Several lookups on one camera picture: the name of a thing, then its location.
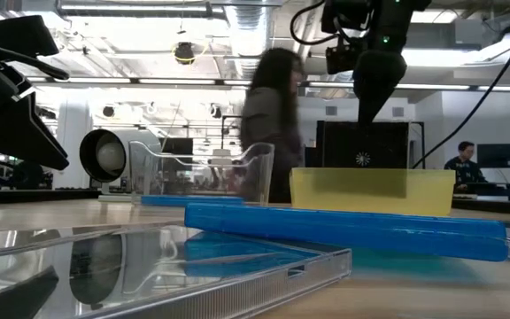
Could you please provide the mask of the black ceiling device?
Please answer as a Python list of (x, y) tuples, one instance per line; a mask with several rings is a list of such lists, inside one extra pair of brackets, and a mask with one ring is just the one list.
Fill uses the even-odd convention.
[(193, 43), (180, 42), (174, 48), (174, 59), (181, 65), (191, 65), (195, 61), (195, 54), (193, 51)]

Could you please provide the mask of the black computer monitor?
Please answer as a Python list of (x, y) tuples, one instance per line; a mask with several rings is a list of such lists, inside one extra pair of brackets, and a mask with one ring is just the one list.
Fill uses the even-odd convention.
[(510, 168), (510, 144), (478, 144), (476, 155), (480, 168)]

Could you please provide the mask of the white building column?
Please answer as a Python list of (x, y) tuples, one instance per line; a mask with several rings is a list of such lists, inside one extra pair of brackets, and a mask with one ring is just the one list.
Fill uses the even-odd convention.
[(53, 171), (54, 189), (84, 189), (89, 186), (89, 175), (80, 160), (83, 138), (93, 129), (89, 103), (83, 98), (68, 98), (58, 109), (57, 140), (67, 153), (69, 165)]

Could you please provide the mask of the long ceiling light strip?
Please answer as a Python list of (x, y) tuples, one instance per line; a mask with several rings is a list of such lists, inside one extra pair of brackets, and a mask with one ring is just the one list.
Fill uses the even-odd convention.
[[(251, 82), (247, 80), (225, 79), (188, 79), (188, 78), (113, 78), (113, 77), (74, 77), (69, 80), (57, 80), (50, 77), (27, 77), (34, 84), (87, 87), (129, 87), (129, 86), (159, 86), (159, 87), (238, 87), (247, 88)], [(299, 87), (312, 89), (353, 89), (352, 82), (309, 82), (299, 83)], [(490, 86), (458, 85), (458, 84), (398, 84), (397, 90), (442, 90), (442, 91), (481, 91), (485, 92)], [(495, 86), (493, 92), (510, 93), (510, 86)]]

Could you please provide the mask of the silver ventilation duct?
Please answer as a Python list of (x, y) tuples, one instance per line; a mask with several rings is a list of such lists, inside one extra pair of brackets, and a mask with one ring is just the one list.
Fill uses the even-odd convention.
[(226, 6), (224, 11), (230, 27), (230, 47), (236, 74), (250, 79), (267, 50), (272, 31), (272, 9), (258, 5)]

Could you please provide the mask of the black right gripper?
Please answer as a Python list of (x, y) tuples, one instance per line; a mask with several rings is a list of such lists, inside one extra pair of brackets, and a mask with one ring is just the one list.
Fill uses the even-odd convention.
[(325, 0), (321, 31), (338, 35), (361, 53), (353, 70), (358, 123), (369, 125), (406, 73), (400, 52), (414, 12), (432, 0)]

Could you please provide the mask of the white cylindrical spotlight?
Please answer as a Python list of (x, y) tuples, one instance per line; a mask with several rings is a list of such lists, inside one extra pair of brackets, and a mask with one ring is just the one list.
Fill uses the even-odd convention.
[(101, 183), (101, 202), (130, 202), (130, 150), (132, 141), (161, 150), (158, 137), (146, 128), (94, 129), (81, 140), (81, 165), (93, 181)]

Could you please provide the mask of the person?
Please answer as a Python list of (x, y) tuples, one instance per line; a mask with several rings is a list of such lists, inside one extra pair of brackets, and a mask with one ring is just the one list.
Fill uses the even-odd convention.
[(444, 164), (444, 170), (455, 172), (455, 193), (468, 193), (471, 183), (486, 183), (487, 180), (478, 164), (472, 161), (475, 145), (463, 141), (458, 145), (458, 155)]
[(269, 201), (289, 204), (290, 171), (302, 163), (298, 126), (298, 83), (303, 78), (298, 54), (273, 48), (261, 56), (241, 113), (240, 142), (246, 151), (256, 143), (274, 146)]

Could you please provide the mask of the clear plastic bin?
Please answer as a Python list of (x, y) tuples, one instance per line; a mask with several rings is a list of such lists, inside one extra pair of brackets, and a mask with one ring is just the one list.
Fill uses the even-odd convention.
[(272, 144), (253, 144), (239, 155), (225, 149), (211, 155), (161, 153), (136, 141), (129, 143), (129, 150), (132, 202), (137, 205), (146, 195), (239, 197), (243, 204), (262, 205), (269, 201)]

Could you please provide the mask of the yellow plastic bin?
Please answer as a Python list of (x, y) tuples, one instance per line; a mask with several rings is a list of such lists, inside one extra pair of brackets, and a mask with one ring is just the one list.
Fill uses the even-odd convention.
[(290, 173), (295, 208), (446, 216), (455, 176), (451, 170), (299, 167)]

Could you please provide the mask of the blue plastic disc case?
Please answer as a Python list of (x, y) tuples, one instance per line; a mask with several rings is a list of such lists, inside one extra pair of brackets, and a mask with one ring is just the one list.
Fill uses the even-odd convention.
[(508, 256), (504, 223), (489, 220), (189, 204), (184, 223), (190, 228), (250, 237), (479, 261), (505, 261)]
[(187, 206), (188, 204), (231, 204), (241, 205), (243, 199), (226, 196), (181, 196), (181, 195), (146, 195), (141, 196), (144, 206)]

